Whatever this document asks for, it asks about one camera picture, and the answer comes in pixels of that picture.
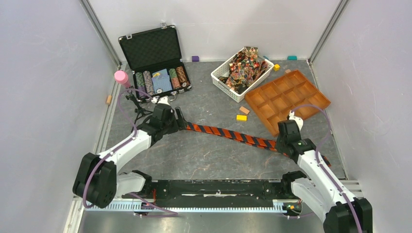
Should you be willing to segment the orange navy striped tie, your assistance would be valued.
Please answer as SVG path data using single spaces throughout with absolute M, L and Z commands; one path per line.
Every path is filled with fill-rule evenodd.
M 251 136 L 248 134 L 244 134 L 244 133 L 240 133 L 240 132 L 236 132 L 236 131 L 232 131 L 228 129 L 218 128 L 218 127 L 198 125 L 198 124 L 194 124 L 191 122 L 187 122 L 187 124 L 188 124 L 187 130 L 189 131 L 213 134 L 213 135 L 225 137 L 225 138 L 237 141 L 237 142 L 241 142 L 241 143 L 253 146 L 253 147 L 277 152 L 275 149 L 276 141 L 274 140 L 259 138 L 256 136 Z M 298 159 L 292 159 L 292 160 L 295 163 L 298 162 Z

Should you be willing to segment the white plastic basket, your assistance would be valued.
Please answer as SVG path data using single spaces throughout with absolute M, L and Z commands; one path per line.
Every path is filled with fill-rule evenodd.
M 213 84 L 240 102 L 247 92 L 268 78 L 274 64 L 259 55 L 257 47 L 245 46 L 213 72 Z

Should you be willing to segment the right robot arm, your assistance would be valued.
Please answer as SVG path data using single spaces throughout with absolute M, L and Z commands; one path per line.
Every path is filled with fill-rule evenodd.
M 275 149 L 292 159 L 300 171 L 281 179 L 281 193 L 298 197 L 321 220 L 326 233 L 373 232 L 373 208 L 358 198 L 336 177 L 310 139 L 303 139 L 300 124 L 293 119 L 278 123 Z

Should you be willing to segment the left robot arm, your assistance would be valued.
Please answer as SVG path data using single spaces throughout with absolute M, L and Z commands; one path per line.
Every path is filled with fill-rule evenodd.
M 133 125 L 129 136 L 99 154 L 87 153 L 81 160 L 72 191 L 82 198 L 85 208 L 105 208 L 114 198 L 132 193 L 151 195 L 151 176 L 141 171 L 120 175 L 132 158 L 149 149 L 164 135 L 184 130 L 187 122 L 179 107 L 159 103 L 141 124 Z

